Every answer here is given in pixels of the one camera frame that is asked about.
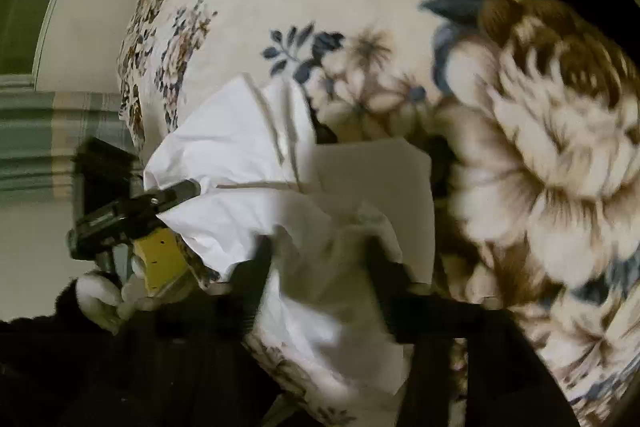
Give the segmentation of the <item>white gloved left hand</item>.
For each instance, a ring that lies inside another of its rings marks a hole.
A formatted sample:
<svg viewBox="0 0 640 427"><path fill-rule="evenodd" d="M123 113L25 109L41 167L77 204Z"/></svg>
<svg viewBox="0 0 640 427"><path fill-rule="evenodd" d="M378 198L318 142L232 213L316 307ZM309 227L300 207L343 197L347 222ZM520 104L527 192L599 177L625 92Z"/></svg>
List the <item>white gloved left hand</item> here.
<svg viewBox="0 0 640 427"><path fill-rule="evenodd" d="M107 274L89 272L76 280L75 294L82 314L113 335L138 311L154 308L145 286L145 264L138 256L131 261L132 274L118 288Z"/></svg>

